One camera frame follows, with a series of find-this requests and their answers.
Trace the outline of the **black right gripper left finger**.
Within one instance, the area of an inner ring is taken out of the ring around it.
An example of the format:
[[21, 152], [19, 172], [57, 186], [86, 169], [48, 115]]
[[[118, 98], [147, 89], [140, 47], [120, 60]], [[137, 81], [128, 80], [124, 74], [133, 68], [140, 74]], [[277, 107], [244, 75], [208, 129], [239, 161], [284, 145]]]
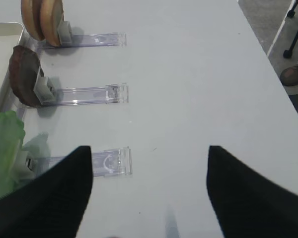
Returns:
[[0, 199], [0, 238], [74, 238], [93, 186], [92, 154], [79, 146]]

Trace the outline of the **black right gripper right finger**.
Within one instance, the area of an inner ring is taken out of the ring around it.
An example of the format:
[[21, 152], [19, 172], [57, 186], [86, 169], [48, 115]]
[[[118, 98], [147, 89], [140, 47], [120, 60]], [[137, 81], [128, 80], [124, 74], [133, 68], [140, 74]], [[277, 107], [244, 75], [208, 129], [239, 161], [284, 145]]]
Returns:
[[226, 238], [298, 238], [298, 195], [220, 146], [210, 146], [206, 187]]

